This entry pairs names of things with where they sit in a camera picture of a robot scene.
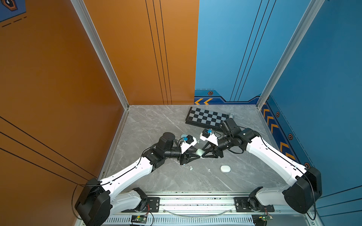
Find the white earbud case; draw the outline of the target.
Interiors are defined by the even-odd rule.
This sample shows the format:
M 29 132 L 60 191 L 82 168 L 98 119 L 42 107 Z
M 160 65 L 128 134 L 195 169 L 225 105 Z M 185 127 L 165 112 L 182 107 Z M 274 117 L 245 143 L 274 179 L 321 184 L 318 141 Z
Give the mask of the white earbud case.
M 228 172 L 231 171 L 231 167 L 229 165 L 222 165 L 220 167 L 220 170 L 221 170 L 222 173 L 228 173 Z
M 202 149 L 198 149 L 195 154 L 201 157 L 204 154 L 204 151 Z

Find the white earbud case front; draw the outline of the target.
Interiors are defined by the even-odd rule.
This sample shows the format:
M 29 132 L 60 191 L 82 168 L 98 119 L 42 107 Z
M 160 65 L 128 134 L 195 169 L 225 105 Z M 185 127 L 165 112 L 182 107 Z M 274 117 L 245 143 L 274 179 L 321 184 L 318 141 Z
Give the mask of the white earbud case front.
M 228 172 L 231 171 L 231 167 L 229 165 L 222 165 L 220 167 L 220 170 L 221 170 L 222 173 L 228 173 Z

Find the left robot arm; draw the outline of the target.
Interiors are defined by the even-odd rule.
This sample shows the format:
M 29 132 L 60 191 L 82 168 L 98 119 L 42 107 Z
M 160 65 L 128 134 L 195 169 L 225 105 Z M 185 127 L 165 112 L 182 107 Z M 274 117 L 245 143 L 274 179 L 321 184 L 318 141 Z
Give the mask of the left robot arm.
M 197 142 L 192 135 L 177 141 L 174 134 L 165 132 L 157 143 L 146 148 L 130 166 L 108 178 L 93 178 L 86 182 L 74 209 L 87 226 L 100 226 L 110 215 L 122 211 L 142 211 L 148 197 L 140 188 L 134 188 L 124 195 L 121 192 L 161 167 L 167 158 L 179 160 L 180 165 L 199 159 L 194 148 Z

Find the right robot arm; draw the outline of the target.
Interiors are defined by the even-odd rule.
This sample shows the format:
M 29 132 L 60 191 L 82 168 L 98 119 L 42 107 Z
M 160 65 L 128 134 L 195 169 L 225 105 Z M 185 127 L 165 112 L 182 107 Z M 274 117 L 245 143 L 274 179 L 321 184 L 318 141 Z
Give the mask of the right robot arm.
M 257 187 L 248 196 L 247 208 L 252 211 L 263 211 L 269 205 L 285 205 L 298 213 L 306 214 L 315 207 L 322 195 L 321 173 L 314 167 L 305 167 L 288 158 L 269 145 L 259 132 L 246 128 L 242 130 L 232 118 L 220 125 L 224 137 L 218 138 L 211 129 L 205 129 L 200 139 L 206 141 L 204 158 L 208 153 L 212 157 L 221 157 L 225 150 L 239 147 L 248 152 L 277 172 L 286 185 L 275 188 Z

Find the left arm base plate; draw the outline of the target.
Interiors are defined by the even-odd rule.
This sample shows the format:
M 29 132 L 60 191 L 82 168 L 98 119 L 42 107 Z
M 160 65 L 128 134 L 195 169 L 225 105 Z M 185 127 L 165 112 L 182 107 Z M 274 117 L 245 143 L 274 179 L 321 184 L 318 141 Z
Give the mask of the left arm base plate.
M 122 211 L 122 213 L 136 213 L 136 212 L 157 213 L 159 212 L 159 205 L 160 205 L 159 203 L 160 203 L 159 197 L 148 197 L 147 200 L 146 199 L 141 200 L 140 204 L 135 209 L 125 210 Z

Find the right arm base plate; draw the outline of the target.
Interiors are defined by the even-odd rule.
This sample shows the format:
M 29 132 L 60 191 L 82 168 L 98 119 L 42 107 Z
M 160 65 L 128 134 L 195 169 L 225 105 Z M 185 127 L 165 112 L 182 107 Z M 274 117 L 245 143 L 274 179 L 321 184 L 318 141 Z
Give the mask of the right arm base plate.
M 273 205 L 263 206 L 255 198 L 235 197 L 234 205 L 237 212 L 275 212 Z

